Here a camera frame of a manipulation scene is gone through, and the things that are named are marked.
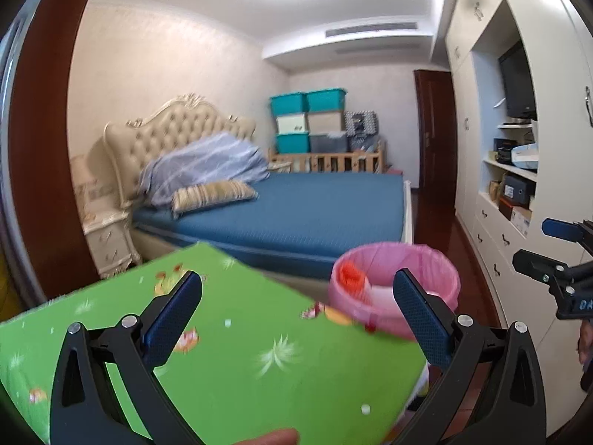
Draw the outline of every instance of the built-in cabinet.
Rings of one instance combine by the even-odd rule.
[[[536,95],[537,173],[499,165],[488,155],[493,138],[514,138],[511,127],[501,128],[506,107],[498,105],[505,96],[498,59],[519,39]],[[547,286],[516,273],[512,256],[524,248],[569,265],[582,259],[579,245],[544,236],[541,223],[546,218],[593,218],[593,102],[589,108],[586,102],[588,89],[593,92],[593,38],[569,0],[458,0],[446,41],[458,117],[457,216],[483,266],[501,320],[520,320],[529,327],[546,388],[548,432],[553,432],[584,398],[574,352],[578,326],[555,319]],[[525,130],[516,128],[518,133]],[[536,182],[527,236],[487,195],[489,181],[503,172]],[[561,387],[552,383],[558,374],[563,376]]]

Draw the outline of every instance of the pink trash can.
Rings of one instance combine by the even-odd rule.
[[[371,304],[352,297],[339,284],[337,270],[345,261],[352,261],[367,275],[376,290]],[[366,325],[414,340],[414,333],[391,292],[395,273],[404,267],[411,271],[427,293],[440,296],[455,311],[461,282],[452,262],[443,253],[426,245],[403,243],[363,245],[340,256],[331,272],[330,306]]]

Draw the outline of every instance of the green cover with cartoon print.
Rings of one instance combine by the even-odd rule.
[[[284,427],[298,429],[302,445],[381,442],[425,367],[420,347],[370,334],[207,244],[0,325],[0,380],[42,440],[49,440],[50,393],[68,325],[109,327],[140,314],[186,270],[202,277],[202,302],[155,375],[205,443],[229,445]],[[130,425],[148,436],[109,366]]]

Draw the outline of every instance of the striped pillow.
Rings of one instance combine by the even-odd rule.
[[[177,218],[184,212],[204,211],[231,202],[256,199],[257,197],[257,192],[245,182],[235,180],[217,181],[210,184],[183,187],[175,191],[173,202],[171,202],[171,210],[173,211],[173,217]]]

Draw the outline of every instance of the wooden floor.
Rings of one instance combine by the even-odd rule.
[[[455,217],[454,202],[441,196],[423,194],[414,196],[417,244],[428,244],[446,255],[457,268],[461,278],[461,292],[457,314],[469,314],[480,324],[500,326],[494,302],[481,273],[480,265],[471,250],[466,235]],[[480,364],[469,390],[453,419],[445,437],[463,429],[488,373],[488,365]],[[440,372],[431,367],[431,383],[438,380]]]

